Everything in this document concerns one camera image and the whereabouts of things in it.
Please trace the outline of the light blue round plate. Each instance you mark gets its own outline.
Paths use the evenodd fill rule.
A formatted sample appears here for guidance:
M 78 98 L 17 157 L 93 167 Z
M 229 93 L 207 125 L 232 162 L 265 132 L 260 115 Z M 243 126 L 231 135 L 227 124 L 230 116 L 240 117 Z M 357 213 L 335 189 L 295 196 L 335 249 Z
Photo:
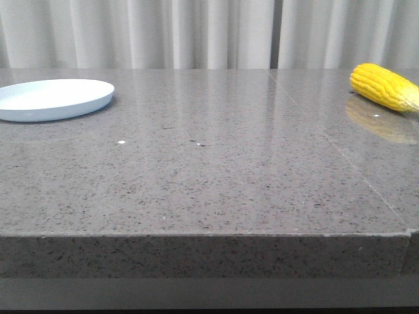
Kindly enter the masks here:
M 115 87 L 101 80 L 38 80 L 1 88 L 1 120 L 45 122 L 73 118 L 108 105 Z

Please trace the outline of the yellow corn cob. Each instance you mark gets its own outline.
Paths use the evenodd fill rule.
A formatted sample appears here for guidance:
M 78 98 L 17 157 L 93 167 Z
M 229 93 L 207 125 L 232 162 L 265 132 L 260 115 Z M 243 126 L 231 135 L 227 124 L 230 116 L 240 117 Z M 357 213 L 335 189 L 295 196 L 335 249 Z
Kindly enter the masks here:
M 375 63 L 362 63 L 350 75 L 352 88 L 367 99 L 400 113 L 418 112 L 418 86 Z

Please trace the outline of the white pleated curtain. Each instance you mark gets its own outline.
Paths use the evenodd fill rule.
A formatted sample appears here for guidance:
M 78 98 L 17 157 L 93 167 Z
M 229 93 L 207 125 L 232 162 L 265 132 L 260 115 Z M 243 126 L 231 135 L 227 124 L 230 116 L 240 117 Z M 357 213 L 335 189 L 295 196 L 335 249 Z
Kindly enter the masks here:
M 1 67 L 418 67 L 417 1 L 2 1 Z

